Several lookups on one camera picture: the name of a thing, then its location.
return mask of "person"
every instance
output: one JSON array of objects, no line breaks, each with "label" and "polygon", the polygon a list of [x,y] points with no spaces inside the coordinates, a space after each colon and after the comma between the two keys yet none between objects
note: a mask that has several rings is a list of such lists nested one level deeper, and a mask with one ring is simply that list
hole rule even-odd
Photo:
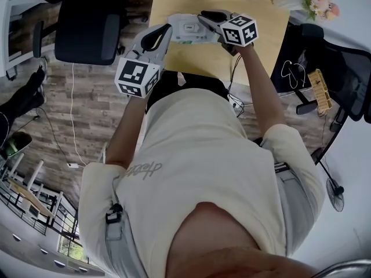
[{"label": "person", "polygon": [[46,79],[46,65],[46,59],[41,58],[41,63],[30,80],[16,91],[8,102],[0,105],[0,147],[6,141],[16,118],[46,103],[42,87]]},{"label": "person", "polygon": [[[147,277],[315,274],[289,256],[324,201],[317,169],[299,132],[286,125],[254,47],[236,48],[248,73],[261,147],[247,139],[217,79],[183,74],[181,87],[178,73],[166,71],[149,97],[132,97],[106,163],[89,164],[82,176],[80,240],[106,272],[124,277],[118,264],[127,257],[108,248],[105,215],[113,187]],[[146,110],[145,138],[135,153]],[[275,162],[286,163],[297,177],[278,179]],[[292,189],[284,190],[286,184]]]}]

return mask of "wooden table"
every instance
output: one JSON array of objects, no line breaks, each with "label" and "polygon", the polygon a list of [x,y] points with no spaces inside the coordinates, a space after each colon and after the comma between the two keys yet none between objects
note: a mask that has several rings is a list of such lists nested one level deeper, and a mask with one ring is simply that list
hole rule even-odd
[{"label": "wooden table", "polygon": [[[206,9],[246,13],[257,20],[259,39],[254,43],[255,49],[270,76],[285,35],[289,11],[275,7],[271,0],[154,0],[150,25],[166,23],[166,18],[171,14],[199,14]],[[180,45],[171,42],[165,68],[229,81],[236,59],[237,56],[230,56],[220,44]],[[249,84],[242,63],[236,69],[234,81]]]},{"label": "wooden table", "polygon": [[47,217],[54,217],[53,213],[50,212],[31,191],[27,190],[26,186],[20,185],[18,182],[11,180],[10,178],[8,178],[8,181],[10,183],[10,188],[15,190],[17,193],[21,193],[25,199],[29,200],[38,210],[40,210],[41,214]]}]

